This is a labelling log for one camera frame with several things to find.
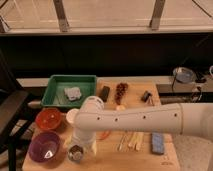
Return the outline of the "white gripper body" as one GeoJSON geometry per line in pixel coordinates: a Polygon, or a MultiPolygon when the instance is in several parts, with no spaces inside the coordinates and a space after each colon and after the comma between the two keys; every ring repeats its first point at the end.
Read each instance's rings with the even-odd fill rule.
{"type": "Polygon", "coordinates": [[[71,145],[80,147],[91,148],[96,141],[96,133],[93,131],[81,130],[78,128],[73,129],[71,137],[71,145]]]}

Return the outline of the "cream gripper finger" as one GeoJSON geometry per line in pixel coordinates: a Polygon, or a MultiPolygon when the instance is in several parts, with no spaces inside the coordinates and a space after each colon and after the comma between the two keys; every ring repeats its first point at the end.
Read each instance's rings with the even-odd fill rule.
{"type": "Polygon", "coordinates": [[[71,143],[72,135],[65,139],[63,147],[66,149],[71,143]]]}
{"type": "Polygon", "coordinates": [[[94,156],[97,155],[97,142],[96,142],[96,140],[92,143],[91,151],[92,151],[94,156]]]}

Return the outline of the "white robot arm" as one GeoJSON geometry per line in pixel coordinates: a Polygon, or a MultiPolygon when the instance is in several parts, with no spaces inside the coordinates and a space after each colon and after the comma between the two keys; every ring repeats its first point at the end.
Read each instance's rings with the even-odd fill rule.
{"type": "Polygon", "coordinates": [[[80,162],[97,131],[181,134],[213,142],[213,103],[173,103],[126,110],[105,110],[97,96],[88,97],[74,116],[68,158],[80,162]]]}

